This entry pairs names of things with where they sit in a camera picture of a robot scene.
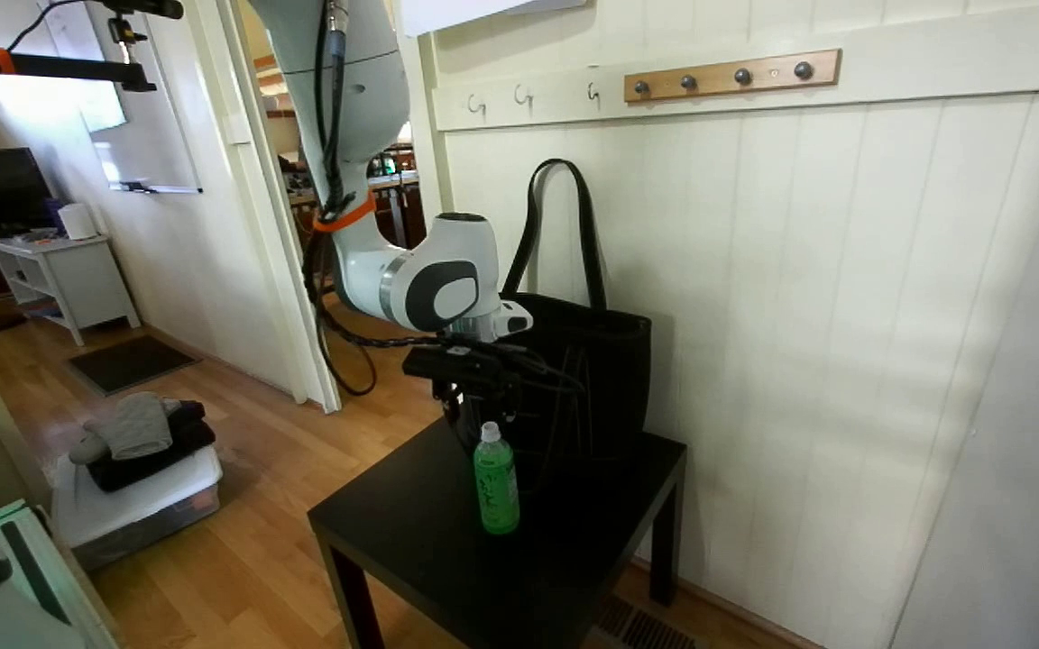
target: green bottle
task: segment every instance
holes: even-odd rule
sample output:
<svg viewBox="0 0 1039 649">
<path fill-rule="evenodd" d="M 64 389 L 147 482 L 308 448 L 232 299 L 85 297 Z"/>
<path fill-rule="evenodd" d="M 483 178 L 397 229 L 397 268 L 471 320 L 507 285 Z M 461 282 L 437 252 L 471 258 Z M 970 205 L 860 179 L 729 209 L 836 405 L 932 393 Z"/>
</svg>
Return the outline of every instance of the green bottle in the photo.
<svg viewBox="0 0 1039 649">
<path fill-rule="evenodd" d="M 518 528 L 518 487 L 514 448 L 499 434 L 499 422 L 480 425 L 480 445 L 471 452 L 480 523 L 488 532 L 506 538 Z"/>
</svg>

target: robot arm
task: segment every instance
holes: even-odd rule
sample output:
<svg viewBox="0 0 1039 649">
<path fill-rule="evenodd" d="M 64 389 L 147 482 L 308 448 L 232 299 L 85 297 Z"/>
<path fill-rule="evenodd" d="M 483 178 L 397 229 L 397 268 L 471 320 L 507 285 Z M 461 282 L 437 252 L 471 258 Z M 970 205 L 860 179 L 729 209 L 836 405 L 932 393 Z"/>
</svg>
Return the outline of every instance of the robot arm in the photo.
<svg viewBox="0 0 1039 649">
<path fill-rule="evenodd" d="M 254 0 L 297 101 L 309 178 L 351 308 L 420 330 L 495 342 L 529 329 L 499 299 L 499 252 L 483 215 L 439 213 L 414 248 L 376 226 L 367 157 L 408 123 L 408 84 L 382 0 Z"/>
</svg>

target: black bag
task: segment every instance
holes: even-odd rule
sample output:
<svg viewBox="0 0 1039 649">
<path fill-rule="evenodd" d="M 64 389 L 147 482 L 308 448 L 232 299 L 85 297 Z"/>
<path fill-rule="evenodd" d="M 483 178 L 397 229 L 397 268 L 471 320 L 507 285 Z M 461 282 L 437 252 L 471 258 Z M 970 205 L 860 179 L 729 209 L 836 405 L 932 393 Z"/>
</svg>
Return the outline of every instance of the black bag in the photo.
<svg viewBox="0 0 1039 649">
<path fill-rule="evenodd" d="M 557 297 L 516 293 L 527 258 L 541 239 L 541 189 L 564 167 L 576 183 L 581 258 L 589 278 L 589 302 L 576 308 Z M 576 389 L 527 389 L 506 437 L 516 452 L 518 482 L 550 479 L 612 479 L 633 461 L 635 437 L 649 405 L 649 350 L 654 320 L 607 308 L 600 275 L 600 239 L 593 191 L 581 169 L 566 157 L 545 157 L 527 183 L 527 225 L 503 285 L 506 299 L 533 312 L 533 329 L 506 342 L 533 350 Z"/>
</svg>

